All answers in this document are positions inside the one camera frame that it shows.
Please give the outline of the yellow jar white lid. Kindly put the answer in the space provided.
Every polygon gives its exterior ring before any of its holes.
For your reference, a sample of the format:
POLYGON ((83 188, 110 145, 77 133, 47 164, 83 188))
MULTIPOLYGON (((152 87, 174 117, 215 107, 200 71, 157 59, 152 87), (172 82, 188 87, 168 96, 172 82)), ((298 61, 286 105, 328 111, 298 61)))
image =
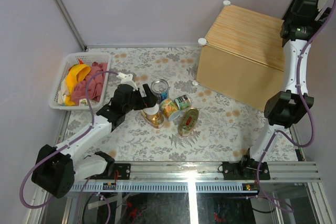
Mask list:
POLYGON ((153 127, 159 129, 163 126, 164 117, 160 111, 159 105, 156 104, 154 107, 143 109, 144 118, 153 127))

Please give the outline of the blue soup can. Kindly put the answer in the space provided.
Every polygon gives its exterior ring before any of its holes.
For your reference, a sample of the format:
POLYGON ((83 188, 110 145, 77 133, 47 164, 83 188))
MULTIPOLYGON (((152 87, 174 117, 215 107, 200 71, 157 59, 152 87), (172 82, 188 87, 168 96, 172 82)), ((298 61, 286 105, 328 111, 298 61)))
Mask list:
POLYGON ((157 97, 158 103, 161 103, 169 96, 169 84, 166 80, 154 80, 151 84, 151 90, 152 93, 157 97))

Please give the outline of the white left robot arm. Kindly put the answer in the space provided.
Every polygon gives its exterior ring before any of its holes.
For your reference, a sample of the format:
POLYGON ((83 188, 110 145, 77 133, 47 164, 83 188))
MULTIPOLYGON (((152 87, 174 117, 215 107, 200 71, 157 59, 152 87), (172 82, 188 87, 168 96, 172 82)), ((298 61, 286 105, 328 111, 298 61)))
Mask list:
POLYGON ((73 184, 86 178, 109 179, 115 176, 114 158, 103 151, 89 157, 82 155, 98 140, 110 134, 132 110, 153 108, 158 98, 148 84, 145 96, 128 84, 120 84, 109 103, 93 117, 93 122, 66 141, 52 147, 43 146, 37 156, 31 180, 56 198, 62 198, 73 184))

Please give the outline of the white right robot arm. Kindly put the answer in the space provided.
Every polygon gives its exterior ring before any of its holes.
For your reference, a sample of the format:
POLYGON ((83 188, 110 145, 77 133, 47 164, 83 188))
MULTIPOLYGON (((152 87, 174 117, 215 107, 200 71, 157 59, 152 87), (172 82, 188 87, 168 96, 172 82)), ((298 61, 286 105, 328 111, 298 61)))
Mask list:
POLYGON ((264 116, 267 119, 257 142, 242 157, 240 175, 251 179, 264 166, 267 153, 279 134, 298 123, 305 114, 311 114, 314 98, 308 95, 306 84, 307 60, 311 43, 322 31, 333 8, 322 11, 327 0, 293 0, 287 9, 280 36, 285 55, 284 80, 281 91, 270 98, 264 116))

